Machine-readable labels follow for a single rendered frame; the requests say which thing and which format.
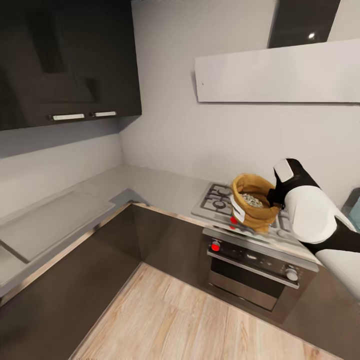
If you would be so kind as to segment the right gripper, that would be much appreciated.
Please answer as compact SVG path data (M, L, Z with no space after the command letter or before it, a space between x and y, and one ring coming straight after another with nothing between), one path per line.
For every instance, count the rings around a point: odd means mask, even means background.
M277 187L275 189L269 189L266 199L268 200L271 207L273 206L274 202L281 204L282 206L285 205L282 193L278 190Z

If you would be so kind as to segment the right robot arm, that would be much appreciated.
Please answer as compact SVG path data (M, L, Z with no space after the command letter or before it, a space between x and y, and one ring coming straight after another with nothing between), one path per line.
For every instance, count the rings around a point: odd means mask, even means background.
M360 233L298 160L279 160L273 169L278 188L269 189L270 206L286 207L292 235L360 305Z

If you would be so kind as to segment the popcorn bag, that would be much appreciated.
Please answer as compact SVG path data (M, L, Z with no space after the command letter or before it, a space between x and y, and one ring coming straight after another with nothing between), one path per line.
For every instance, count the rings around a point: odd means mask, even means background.
M243 174L236 176L232 183L232 195L230 197L233 217L245 227L249 227L257 233L268 232L270 225L275 221L282 205L273 203L270 206L267 195L270 189L275 189L268 180L259 175ZM256 206L247 202L243 196L252 197L261 203Z

